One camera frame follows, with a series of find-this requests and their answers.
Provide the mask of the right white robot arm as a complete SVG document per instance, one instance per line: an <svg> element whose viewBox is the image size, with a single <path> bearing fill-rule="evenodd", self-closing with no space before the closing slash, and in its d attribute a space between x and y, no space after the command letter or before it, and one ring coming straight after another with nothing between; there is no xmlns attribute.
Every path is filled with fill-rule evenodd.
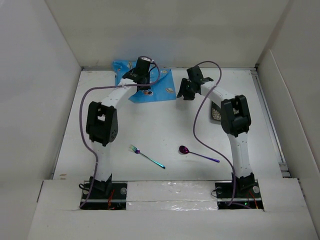
<svg viewBox="0 0 320 240"><path fill-rule="evenodd" d="M213 102L219 110L220 124L227 134L232 154L231 191L243 197L255 184L255 176L250 165L248 132L252 123L247 98L235 95L218 86L210 77L204 77L198 65L187 69L187 78L181 80L178 98L192 101L196 94Z"/></svg>

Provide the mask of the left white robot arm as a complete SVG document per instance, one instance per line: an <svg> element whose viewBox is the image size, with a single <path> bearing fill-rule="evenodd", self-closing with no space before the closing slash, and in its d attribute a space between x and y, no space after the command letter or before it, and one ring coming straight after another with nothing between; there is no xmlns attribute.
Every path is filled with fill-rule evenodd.
<svg viewBox="0 0 320 240"><path fill-rule="evenodd" d="M89 179L89 190L100 198L107 198L112 191L112 167L108 144L113 142L118 134L117 110L139 90L151 88L153 83L150 82L150 65L156 66L156 63L149 57L140 56L135 67L121 77L118 85L93 87L84 94L86 97L94 90L112 90L102 101L92 101L88 105L85 132L92 146L83 141L85 147L95 157L93 176Z"/></svg>

